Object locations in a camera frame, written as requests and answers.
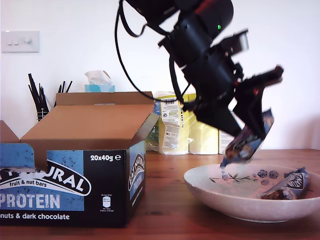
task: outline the text 20x40g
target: text 20x40g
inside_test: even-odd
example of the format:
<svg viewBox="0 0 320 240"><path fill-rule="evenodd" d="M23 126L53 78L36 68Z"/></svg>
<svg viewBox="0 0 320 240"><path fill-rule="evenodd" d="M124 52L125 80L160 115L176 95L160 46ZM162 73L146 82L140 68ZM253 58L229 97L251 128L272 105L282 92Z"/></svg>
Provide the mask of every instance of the text 20x40g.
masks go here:
<svg viewBox="0 0 320 240"><path fill-rule="evenodd" d="M115 155L115 156L110 156L110 155L102 155L102 156L91 155L90 158L91 158L91 161L109 161L109 162L112 162L113 160L117 160L117 161L121 160L121 156L120 155Z"/></svg>

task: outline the white wall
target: white wall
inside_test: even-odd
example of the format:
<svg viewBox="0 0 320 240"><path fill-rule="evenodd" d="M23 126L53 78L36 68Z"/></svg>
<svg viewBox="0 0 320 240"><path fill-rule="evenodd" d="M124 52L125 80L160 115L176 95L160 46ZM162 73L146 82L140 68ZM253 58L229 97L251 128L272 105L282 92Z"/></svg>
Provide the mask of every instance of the white wall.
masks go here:
<svg viewBox="0 0 320 240"><path fill-rule="evenodd" d="M285 68L283 83L265 90L263 107L272 107L275 124L265 149L320 149L320 88L318 69L318 0L234 0L234 18L219 36L249 28L250 50L234 59L246 76ZM28 73L41 82L51 103L63 81L83 92L90 70L106 70L118 91L133 91L118 62L114 44L117 0L1 0L1 30L39 30L39 54L1 54L1 119L23 136L36 123L28 90ZM130 26L140 31L144 19L125 7ZM163 27L170 30L177 15ZM158 49L162 36L147 29L134 39L121 26L123 61L144 91L171 91L169 55ZM181 88L187 84L181 73Z"/></svg>

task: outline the box flap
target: box flap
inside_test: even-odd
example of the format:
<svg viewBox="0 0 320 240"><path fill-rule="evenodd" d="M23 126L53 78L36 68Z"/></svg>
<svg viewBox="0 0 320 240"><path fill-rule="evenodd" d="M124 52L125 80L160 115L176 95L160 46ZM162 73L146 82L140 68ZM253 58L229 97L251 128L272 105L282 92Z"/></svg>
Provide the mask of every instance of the box flap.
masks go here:
<svg viewBox="0 0 320 240"><path fill-rule="evenodd" d="M144 92L152 97L151 92ZM83 105L153 105L154 101L135 92L76 92L58 93L56 95L58 106L83 106Z"/></svg>
<svg viewBox="0 0 320 240"><path fill-rule="evenodd" d="M3 144L17 144L20 143L19 138L8 127L4 121L0 121L0 143Z"/></svg>
<svg viewBox="0 0 320 240"><path fill-rule="evenodd" d="M150 113L150 115L147 117L147 119L144 121L138 132L134 135L130 142L130 147L140 143L141 141L145 140L147 136L149 135L150 131L154 127L154 125L157 123L159 119L159 115Z"/></svg>
<svg viewBox="0 0 320 240"><path fill-rule="evenodd" d="M57 105L21 142L33 148L35 164L41 169L46 168L47 151L127 149L152 129L153 106L153 103Z"/></svg>

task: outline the protein bar wrapper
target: protein bar wrapper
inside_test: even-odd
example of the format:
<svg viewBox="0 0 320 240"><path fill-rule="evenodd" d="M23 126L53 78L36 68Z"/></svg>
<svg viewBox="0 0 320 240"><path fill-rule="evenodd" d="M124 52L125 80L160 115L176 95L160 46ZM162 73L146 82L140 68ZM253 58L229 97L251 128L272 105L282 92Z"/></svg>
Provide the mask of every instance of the protein bar wrapper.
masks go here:
<svg viewBox="0 0 320 240"><path fill-rule="evenodd" d="M274 124L274 117L270 109L263 112L262 115L264 129L268 134ZM263 140L255 135L247 125L244 126L240 134L226 147L220 167L224 168L231 163L248 163L262 142Z"/></svg>
<svg viewBox="0 0 320 240"><path fill-rule="evenodd" d="M284 174L285 179L259 195L267 200L296 200L303 198L307 191L309 175L305 168Z"/></svg>

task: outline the protein bar box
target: protein bar box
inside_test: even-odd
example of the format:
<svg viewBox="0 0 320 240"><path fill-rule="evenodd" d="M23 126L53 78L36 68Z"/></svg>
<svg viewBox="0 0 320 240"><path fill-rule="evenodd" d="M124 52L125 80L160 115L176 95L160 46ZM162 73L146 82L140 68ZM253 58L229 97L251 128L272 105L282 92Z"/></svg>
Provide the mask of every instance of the protein bar box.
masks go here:
<svg viewBox="0 0 320 240"><path fill-rule="evenodd" d="M138 92L56 100L20 140L1 122L0 225L125 227L145 191L154 102Z"/></svg>

